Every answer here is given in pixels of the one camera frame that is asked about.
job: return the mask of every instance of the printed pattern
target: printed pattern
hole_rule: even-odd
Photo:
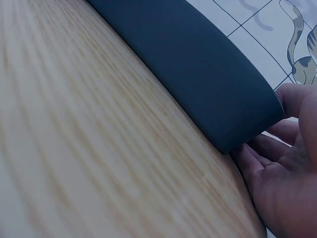
[[[286,82],[317,85],[317,2],[187,1],[245,54],[273,89]]]

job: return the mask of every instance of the wood grain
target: wood grain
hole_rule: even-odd
[[[263,236],[231,159],[85,1],[0,0],[1,238]]]

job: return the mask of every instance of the cat tail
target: cat tail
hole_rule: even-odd
[[[309,53],[311,54],[313,61],[317,65],[317,25],[308,34],[307,46],[308,46],[308,50],[309,50]]]
[[[294,33],[287,49],[288,62],[294,66],[294,51],[304,29],[304,19],[298,8],[288,0],[280,0],[279,5],[294,23]]]

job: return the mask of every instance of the hand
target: hand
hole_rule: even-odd
[[[261,134],[231,156],[275,236],[317,237],[317,88],[284,84],[276,94],[286,119],[267,132],[285,143]]]

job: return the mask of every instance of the white tile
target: white tile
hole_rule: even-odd
[[[317,25],[317,1],[316,0],[289,0],[301,12],[304,20],[313,29]]]
[[[285,78],[286,74],[265,49],[243,28],[239,28],[229,39],[258,69],[270,86],[276,88]]]
[[[194,8],[209,19],[226,36],[239,24],[212,0],[187,0]]]
[[[286,73],[292,71],[292,65],[287,59],[288,46],[294,34],[294,24],[292,19],[284,12],[279,4],[279,0],[273,0],[257,17],[263,24],[272,28],[267,31],[261,28],[255,21],[255,16],[247,21],[243,26],[249,31],[277,60]],[[307,47],[307,36],[310,28],[305,24],[300,40],[296,44],[294,51],[294,61],[301,57],[309,56]]]
[[[254,15],[270,0],[214,0],[240,24]]]

